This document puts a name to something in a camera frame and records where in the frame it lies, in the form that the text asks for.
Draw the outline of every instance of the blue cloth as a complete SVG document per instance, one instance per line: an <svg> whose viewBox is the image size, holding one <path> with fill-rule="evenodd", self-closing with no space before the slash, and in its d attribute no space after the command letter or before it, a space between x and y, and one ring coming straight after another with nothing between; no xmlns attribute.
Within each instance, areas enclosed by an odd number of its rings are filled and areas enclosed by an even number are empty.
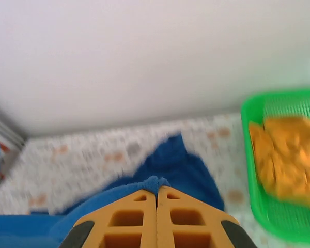
<svg viewBox="0 0 310 248"><path fill-rule="evenodd" d="M133 177L117 179L102 193L73 206L67 215L0 216L0 248L57 248L82 216L140 189L157 196L161 185L170 185L224 210L224 202L204 163L186 151L181 135L177 135L161 143Z"/></svg>
<svg viewBox="0 0 310 248"><path fill-rule="evenodd" d="M132 177L121 177L104 190L142 182L153 175L164 177L171 187L224 211L224 202L208 169L199 156L186 151L181 134L162 142ZM69 207L63 214L84 201Z"/></svg>
<svg viewBox="0 0 310 248"><path fill-rule="evenodd" d="M147 190L157 196L162 185L170 184L165 178L159 179L156 176L151 176L143 182L117 186L101 194L97 194L79 205L67 216L63 217L57 224L55 224L50 230L50 236L59 240L63 240L63 238L69 233L72 226L80 217L141 189Z"/></svg>
<svg viewBox="0 0 310 248"><path fill-rule="evenodd" d="M75 222L84 215L144 189L157 196L165 178L149 177L143 182L114 187L97 194L68 215L0 215L0 248L57 248Z"/></svg>

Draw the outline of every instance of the green plastic basket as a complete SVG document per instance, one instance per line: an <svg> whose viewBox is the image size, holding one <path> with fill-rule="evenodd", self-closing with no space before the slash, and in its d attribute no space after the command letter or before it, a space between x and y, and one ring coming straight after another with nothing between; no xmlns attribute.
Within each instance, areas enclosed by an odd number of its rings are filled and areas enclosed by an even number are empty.
<svg viewBox="0 0 310 248"><path fill-rule="evenodd" d="M310 208L278 201L257 181L249 122L263 123L267 116L310 117L310 89L268 92L246 100L241 109L249 192L256 220L269 232L294 242L310 243Z"/></svg>

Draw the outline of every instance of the blue towel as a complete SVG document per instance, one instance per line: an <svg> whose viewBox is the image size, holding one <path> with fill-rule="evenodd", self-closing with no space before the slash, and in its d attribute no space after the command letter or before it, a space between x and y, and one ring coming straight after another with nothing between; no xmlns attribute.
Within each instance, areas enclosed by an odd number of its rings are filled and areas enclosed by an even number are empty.
<svg viewBox="0 0 310 248"><path fill-rule="evenodd" d="M199 156L186 151L181 134L162 142L132 177L121 177L104 190L142 182L153 175L164 177L171 187L224 211L224 202L208 169ZM67 208L63 214L86 200Z"/></svg>
<svg viewBox="0 0 310 248"><path fill-rule="evenodd" d="M0 248L57 248L79 218L141 189L157 196L162 185L169 183L152 176L143 182L114 187L91 197L66 216L0 215Z"/></svg>
<svg viewBox="0 0 310 248"><path fill-rule="evenodd" d="M170 185L224 210L224 202L204 163L186 151L181 135L177 135L161 143L133 177L119 178L104 192L73 206L67 215L0 216L0 248L56 248L82 216L140 189L157 196L161 185Z"/></svg>

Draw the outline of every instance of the orange cloth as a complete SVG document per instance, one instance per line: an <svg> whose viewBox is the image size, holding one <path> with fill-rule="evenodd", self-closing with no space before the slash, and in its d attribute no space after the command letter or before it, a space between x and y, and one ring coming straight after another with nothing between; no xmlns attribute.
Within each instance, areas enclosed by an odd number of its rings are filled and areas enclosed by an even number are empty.
<svg viewBox="0 0 310 248"><path fill-rule="evenodd" d="M249 131L265 191L310 207L310 119L267 118L264 128L251 122Z"/></svg>

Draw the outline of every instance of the white wall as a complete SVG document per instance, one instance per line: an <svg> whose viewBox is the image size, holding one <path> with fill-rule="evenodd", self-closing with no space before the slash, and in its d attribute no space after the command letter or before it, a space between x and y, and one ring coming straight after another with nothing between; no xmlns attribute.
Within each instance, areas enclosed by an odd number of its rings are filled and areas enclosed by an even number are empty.
<svg viewBox="0 0 310 248"><path fill-rule="evenodd" d="M30 135L310 82L310 0L0 0L0 110Z"/></svg>

